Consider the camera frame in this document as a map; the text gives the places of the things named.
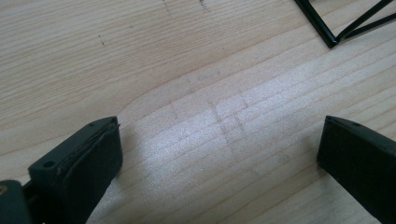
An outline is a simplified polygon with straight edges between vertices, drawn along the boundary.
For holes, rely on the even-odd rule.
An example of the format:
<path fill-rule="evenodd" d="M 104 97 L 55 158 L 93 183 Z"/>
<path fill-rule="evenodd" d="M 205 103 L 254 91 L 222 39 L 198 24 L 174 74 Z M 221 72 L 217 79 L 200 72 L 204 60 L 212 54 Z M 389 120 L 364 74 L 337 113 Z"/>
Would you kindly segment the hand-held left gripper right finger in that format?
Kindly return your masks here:
<path fill-rule="evenodd" d="M 396 142 L 359 123 L 325 119 L 318 165 L 382 224 L 396 224 Z"/>

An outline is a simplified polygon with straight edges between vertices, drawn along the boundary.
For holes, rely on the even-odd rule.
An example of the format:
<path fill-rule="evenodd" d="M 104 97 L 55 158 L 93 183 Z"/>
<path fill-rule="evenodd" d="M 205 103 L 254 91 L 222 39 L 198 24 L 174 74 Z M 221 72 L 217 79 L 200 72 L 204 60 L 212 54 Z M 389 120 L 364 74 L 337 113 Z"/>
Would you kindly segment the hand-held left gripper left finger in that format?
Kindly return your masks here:
<path fill-rule="evenodd" d="M 118 119 L 89 123 L 29 167 L 29 204 L 44 224 L 85 224 L 122 166 Z"/>

